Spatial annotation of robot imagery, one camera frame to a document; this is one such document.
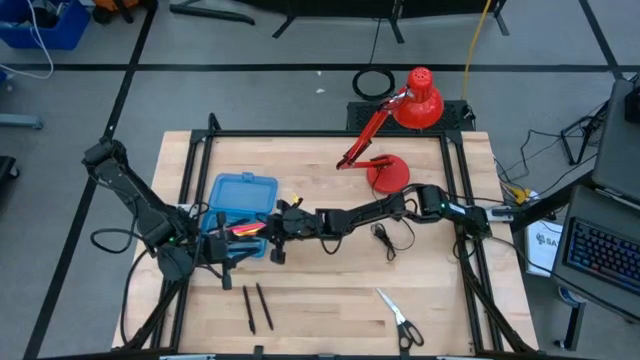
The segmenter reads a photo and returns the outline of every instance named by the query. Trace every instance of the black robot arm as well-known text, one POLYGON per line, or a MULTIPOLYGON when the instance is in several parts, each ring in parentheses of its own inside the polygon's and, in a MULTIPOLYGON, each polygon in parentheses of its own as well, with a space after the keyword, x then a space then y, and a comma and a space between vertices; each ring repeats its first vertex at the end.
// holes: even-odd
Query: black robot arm
POLYGON ((82 164, 94 180, 102 180, 137 218, 138 231, 151 256, 167 242, 193 235, 197 223, 186 211, 165 204, 129 167, 127 150, 107 138, 85 152, 82 164))
POLYGON ((271 261, 275 263, 284 264, 284 245, 287 241, 313 238, 340 240, 359 226, 386 218, 398 221, 404 217, 418 224, 448 219, 461 225, 467 235, 473 238, 491 236, 485 209, 451 201, 436 185, 410 184, 401 192, 351 210, 316 209, 311 214, 300 209, 300 204, 301 201, 290 205, 279 200, 279 213, 269 215, 267 226, 259 233, 275 245, 271 251, 271 261), (416 192, 418 200, 413 211, 406 207, 408 202, 415 201, 406 197, 412 191, 416 192))

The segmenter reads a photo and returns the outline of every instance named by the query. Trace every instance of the wooden work surface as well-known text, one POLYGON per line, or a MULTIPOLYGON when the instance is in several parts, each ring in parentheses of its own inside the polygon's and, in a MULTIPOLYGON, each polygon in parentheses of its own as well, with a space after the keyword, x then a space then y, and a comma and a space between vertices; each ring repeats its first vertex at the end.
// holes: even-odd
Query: wooden work surface
MULTIPOLYGON (((165 133, 153 180, 153 190, 169 204, 177 203, 190 132, 165 133)), ((253 172, 278 179, 278 198, 304 198, 302 208, 349 209, 373 200, 364 170, 335 169, 353 138, 214 138, 204 199, 220 173, 253 172)), ((474 195, 501 199, 488 135, 464 133, 465 153, 474 195)), ((456 188, 462 186, 455 148, 450 145, 456 188)), ((196 156, 189 202, 193 202, 200 153, 196 156)), ((363 158, 392 153, 411 169, 411 182, 446 189, 442 153, 437 139, 376 138, 363 158)), ((480 205, 492 203, 478 201, 480 205)), ((398 247, 411 235, 402 223, 383 221, 398 247)), ((376 293, 382 288, 425 338, 412 355, 472 353, 471 333, 460 266, 452 255, 454 229, 447 220, 436 224, 410 223, 416 233, 413 247, 393 262, 369 226, 347 236, 337 254, 324 253, 318 240, 287 244, 287 262, 273 264, 267 255, 249 259, 232 271, 233 289, 223 291, 220 280, 204 269, 192 276, 180 352, 253 353, 263 345, 266 354, 344 355, 398 354, 394 315, 376 293), (267 325, 255 284, 263 288, 275 330, 267 325), (249 288, 257 334, 247 322, 242 286, 249 288)), ((492 224, 494 235, 511 241, 508 225, 492 224)), ((532 347, 537 341, 531 322, 515 251, 504 244, 484 242, 495 302, 509 323, 532 347)), ((137 254, 143 250, 139 243, 137 254)), ((136 269, 129 292, 126 329, 132 336, 156 305, 162 276, 146 257, 136 269)), ((484 347, 491 348, 486 315, 479 304, 484 347)), ((167 314, 163 344, 168 344, 173 307, 167 314)), ((121 344, 116 332, 114 345, 121 344)))

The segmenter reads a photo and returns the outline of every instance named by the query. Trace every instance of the blue container lid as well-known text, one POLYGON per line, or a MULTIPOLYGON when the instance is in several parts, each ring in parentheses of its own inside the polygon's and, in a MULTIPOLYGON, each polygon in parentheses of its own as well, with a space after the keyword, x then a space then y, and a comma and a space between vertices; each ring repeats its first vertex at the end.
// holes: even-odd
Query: blue container lid
MULTIPOLYGON (((255 220, 256 214, 270 214, 278 192, 275 178, 254 176, 250 172, 242 174, 220 174, 216 177, 209 197, 210 210, 202 219, 202 230, 217 226, 216 213, 224 212, 227 224, 238 220, 255 220)), ((261 258, 266 250, 266 240, 254 244, 234 244, 229 255, 235 254, 234 247, 256 247, 260 251, 253 257, 261 258)))
POLYGON ((253 173, 220 174, 209 197, 214 212, 270 214, 278 192, 278 181, 253 173))

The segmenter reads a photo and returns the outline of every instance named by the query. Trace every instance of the blue bin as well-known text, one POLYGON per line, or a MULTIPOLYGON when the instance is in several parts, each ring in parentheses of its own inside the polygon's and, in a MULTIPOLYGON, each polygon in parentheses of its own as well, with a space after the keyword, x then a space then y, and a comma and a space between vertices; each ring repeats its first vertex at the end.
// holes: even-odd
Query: blue bin
MULTIPOLYGON (((217 227, 216 214, 223 211, 227 218, 227 225, 239 220, 255 222, 257 214, 261 219, 270 214, 275 205, 278 193, 278 180, 271 177, 254 176, 253 173, 220 174, 216 177, 213 190, 209 197, 210 210, 202 219, 202 230, 206 231, 217 227)), ((264 256, 267 241, 258 243, 234 244, 229 248, 231 256, 233 248, 256 247, 260 251, 253 257, 264 256)))
MULTIPOLYGON (((78 45, 84 30, 89 24, 89 12, 78 0, 51 0, 51 3, 69 3, 61 14, 55 28, 38 28, 44 46, 49 49, 73 50, 78 45)), ((16 22, 31 17, 31 10, 26 0, 0 0, 0 21, 16 22)), ((0 39, 16 49, 39 49, 31 27, 0 26, 0 39)))

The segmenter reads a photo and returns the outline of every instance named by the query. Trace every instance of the metal stand leg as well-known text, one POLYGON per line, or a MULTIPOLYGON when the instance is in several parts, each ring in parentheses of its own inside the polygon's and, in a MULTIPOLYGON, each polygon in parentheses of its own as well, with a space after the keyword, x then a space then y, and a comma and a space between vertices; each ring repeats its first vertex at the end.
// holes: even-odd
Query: metal stand leg
POLYGON ((582 302, 578 306, 571 307, 571 317, 569 318, 569 327, 564 340, 556 340, 553 343, 561 349, 568 351, 576 351, 578 348, 578 338, 580 337, 580 328, 582 327, 582 317, 584 316, 584 308, 587 303, 582 302))
POLYGON ((509 29, 507 29, 507 24, 504 22, 504 19, 502 18, 502 15, 501 15, 502 8, 504 7, 504 4, 506 2, 507 0, 498 1, 498 5, 493 10, 493 17, 496 19, 496 22, 498 23, 498 27, 500 28, 500 32, 502 33, 502 36, 510 35, 509 29))
POLYGON ((400 32, 400 28, 398 27, 398 18, 400 17, 400 8, 402 7, 402 0, 396 0, 393 4, 393 11, 391 12, 391 18, 389 19, 389 24, 391 24, 391 30, 393 30, 393 34, 396 36, 396 41, 398 44, 404 44, 404 38, 402 37, 402 33, 400 32))
POLYGON ((560 131, 560 138, 562 139, 562 145, 564 146, 564 150, 567 153, 567 157, 569 158, 569 165, 577 165, 582 162, 582 157, 584 156, 584 151, 587 149, 587 145, 589 144, 589 140, 591 136, 596 132, 599 126, 602 126, 600 118, 604 118, 606 111, 609 107, 609 102, 607 101, 600 110, 593 116, 583 116, 578 119, 578 121, 573 124, 567 126, 566 128, 560 131), (589 122, 587 126, 583 128, 584 130, 584 138, 582 140, 582 145, 580 146, 580 153, 578 153, 578 158, 573 158, 573 153, 571 152, 571 148, 569 147, 569 142, 567 141, 568 136, 573 133, 573 130, 577 126, 581 126, 585 122, 589 122))
POLYGON ((0 114, 0 126, 29 127, 40 130, 44 125, 39 116, 0 114))
POLYGON ((504 4, 507 3, 507 0, 502 0, 498 2, 498 6, 496 7, 495 10, 493 10, 493 16, 498 17, 500 16, 500 13, 502 12, 502 8, 504 7, 504 4))
POLYGON ((124 21, 126 21, 128 24, 133 23, 133 16, 131 16, 131 12, 124 5, 124 2, 122 0, 113 0, 113 3, 116 4, 116 7, 118 8, 118 11, 120 12, 122 17, 124 18, 124 21))
POLYGON ((277 39, 280 37, 280 35, 282 35, 282 33, 287 30, 287 28, 289 27, 289 25, 291 25, 291 23, 293 22, 293 20, 295 20, 296 17, 293 15, 288 15, 287 16, 287 20, 285 20, 284 23, 282 23, 282 25, 280 25, 280 27, 278 28, 278 30, 276 30, 276 32, 273 33, 273 35, 271 35, 274 39, 277 39))

